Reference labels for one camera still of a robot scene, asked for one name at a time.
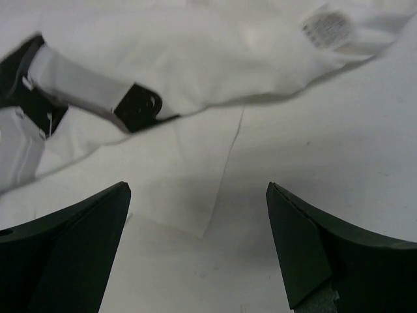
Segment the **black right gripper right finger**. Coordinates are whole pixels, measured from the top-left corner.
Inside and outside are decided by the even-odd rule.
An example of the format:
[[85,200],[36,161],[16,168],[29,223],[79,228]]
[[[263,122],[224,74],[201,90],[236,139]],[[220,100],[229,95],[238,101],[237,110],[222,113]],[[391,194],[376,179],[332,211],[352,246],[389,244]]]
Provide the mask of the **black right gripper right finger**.
[[291,310],[416,311],[416,243],[355,226],[276,183],[266,201]]

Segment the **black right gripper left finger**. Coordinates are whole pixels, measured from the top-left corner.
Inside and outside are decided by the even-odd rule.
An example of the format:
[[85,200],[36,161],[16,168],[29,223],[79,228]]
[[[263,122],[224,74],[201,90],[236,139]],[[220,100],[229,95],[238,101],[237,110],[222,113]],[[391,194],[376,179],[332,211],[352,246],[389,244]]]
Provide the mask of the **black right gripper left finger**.
[[98,312],[131,199],[119,182],[1,230],[2,312]]

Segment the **white t-shirt black graphic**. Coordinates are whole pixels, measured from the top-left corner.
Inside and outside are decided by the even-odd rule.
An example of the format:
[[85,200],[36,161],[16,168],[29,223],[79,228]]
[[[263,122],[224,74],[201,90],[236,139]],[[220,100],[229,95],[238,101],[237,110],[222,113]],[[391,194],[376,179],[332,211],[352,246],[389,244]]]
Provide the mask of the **white t-shirt black graphic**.
[[415,1],[2,1],[1,190],[171,118],[288,97],[391,46]]

